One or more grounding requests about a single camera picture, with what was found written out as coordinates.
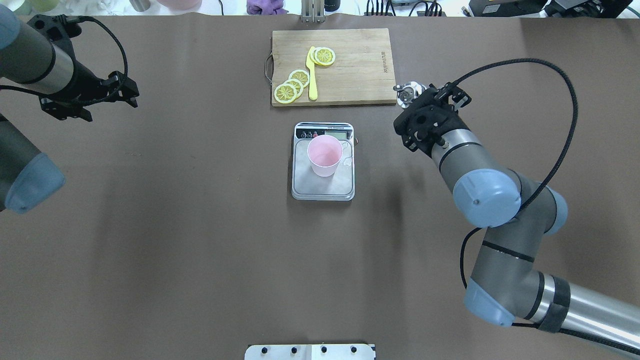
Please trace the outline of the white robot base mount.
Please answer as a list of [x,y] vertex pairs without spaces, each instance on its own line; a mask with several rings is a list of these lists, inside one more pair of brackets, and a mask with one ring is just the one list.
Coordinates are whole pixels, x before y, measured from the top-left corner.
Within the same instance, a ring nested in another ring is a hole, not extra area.
[[376,360],[374,344],[254,344],[247,347],[245,360]]

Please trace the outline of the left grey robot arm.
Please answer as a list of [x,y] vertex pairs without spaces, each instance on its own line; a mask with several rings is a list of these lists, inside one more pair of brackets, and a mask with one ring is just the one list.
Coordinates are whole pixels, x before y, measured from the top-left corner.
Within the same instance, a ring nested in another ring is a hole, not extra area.
[[[98,76],[83,64],[73,39],[82,24],[104,30],[121,55],[123,69]],[[102,103],[138,106],[140,91],[130,76],[125,48],[112,30],[88,15],[37,14],[23,20],[1,6],[1,93],[28,96],[58,121],[93,121],[89,107]],[[26,214],[66,184],[64,172],[6,115],[1,116],[1,210]]]

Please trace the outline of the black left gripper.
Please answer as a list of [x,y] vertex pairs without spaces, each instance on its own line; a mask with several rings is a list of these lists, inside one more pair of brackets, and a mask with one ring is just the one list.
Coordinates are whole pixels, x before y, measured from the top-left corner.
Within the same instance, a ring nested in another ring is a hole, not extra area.
[[83,64],[74,63],[69,84],[52,95],[39,96],[39,106],[43,112],[60,121],[71,117],[92,122],[93,118],[86,109],[87,106],[123,101],[137,109],[139,95],[137,83],[126,73],[116,70],[106,79],[101,79]]

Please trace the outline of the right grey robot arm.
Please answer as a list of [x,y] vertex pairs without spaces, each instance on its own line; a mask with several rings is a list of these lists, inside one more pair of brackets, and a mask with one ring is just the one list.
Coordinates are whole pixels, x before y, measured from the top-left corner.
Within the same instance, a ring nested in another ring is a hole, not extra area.
[[566,200],[548,186],[500,165],[458,116],[469,97],[454,103],[438,89],[411,81],[395,85],[403,112],[393,123],[403,145],[424,152],[438,168],[455,206],[485,229],[464,305],[500,327],[582,338],[639,358],[639,308],[534,269],[544,236],[567,221]]

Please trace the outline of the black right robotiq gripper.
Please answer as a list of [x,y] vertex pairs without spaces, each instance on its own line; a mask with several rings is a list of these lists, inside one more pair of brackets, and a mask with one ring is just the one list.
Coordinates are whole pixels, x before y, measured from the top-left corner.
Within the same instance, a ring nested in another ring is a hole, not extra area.
[[435,144],[444,142],[446,133],[469,129],[451,104],[435,98],[437,94],[437,89],[426,89],[393,121],[403,146],[411,152],[420,150],[428,157]]

